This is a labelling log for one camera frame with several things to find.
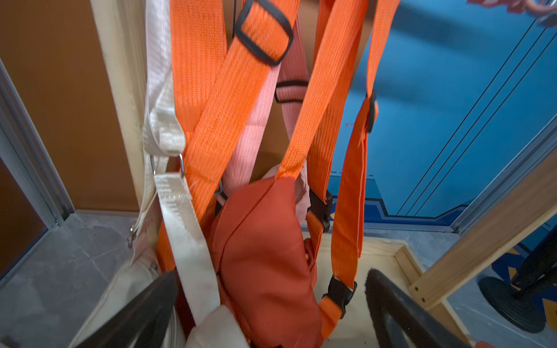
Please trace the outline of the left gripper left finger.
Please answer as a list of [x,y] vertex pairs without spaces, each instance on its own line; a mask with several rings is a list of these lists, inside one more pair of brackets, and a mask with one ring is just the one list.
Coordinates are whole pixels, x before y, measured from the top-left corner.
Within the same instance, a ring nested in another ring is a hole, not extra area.
[[178,318],[174,272],[160,275],[78,347],[177,347]]

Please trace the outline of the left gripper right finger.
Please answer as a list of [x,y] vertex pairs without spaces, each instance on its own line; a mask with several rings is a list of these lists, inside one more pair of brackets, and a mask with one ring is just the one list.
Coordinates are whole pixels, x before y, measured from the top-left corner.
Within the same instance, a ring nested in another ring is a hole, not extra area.
[[382,272],[366,278],[366,301],[380,347],[467,347]]

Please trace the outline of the red-orange sling bag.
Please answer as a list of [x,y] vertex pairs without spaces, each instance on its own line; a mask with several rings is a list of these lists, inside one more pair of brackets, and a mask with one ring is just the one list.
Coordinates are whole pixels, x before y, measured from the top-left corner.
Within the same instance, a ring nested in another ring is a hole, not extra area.
[[[397,1],[378,1],[366,97],[355,119],[335,211],[326,200],[336,136],[355,66],[367,1],[325,1],[329,11],[290,146],[275,178],[232,194],[210,232],[220,296],[253,347],[320,347],[344,318],[364,239],[368,135],[377,117],[374,81]],[[333,217],[332,277],[314,295],[321,239]]]

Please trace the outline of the dark red-orange waist bag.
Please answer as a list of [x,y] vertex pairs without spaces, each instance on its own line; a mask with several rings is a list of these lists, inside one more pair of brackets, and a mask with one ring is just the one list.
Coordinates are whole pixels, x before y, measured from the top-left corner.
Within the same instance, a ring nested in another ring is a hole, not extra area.
[[176,113],[187,134],[185,177],[202,226],[271,63],[289,48],[299,7],[245,3],[228,43],[222,1],[171,2]]

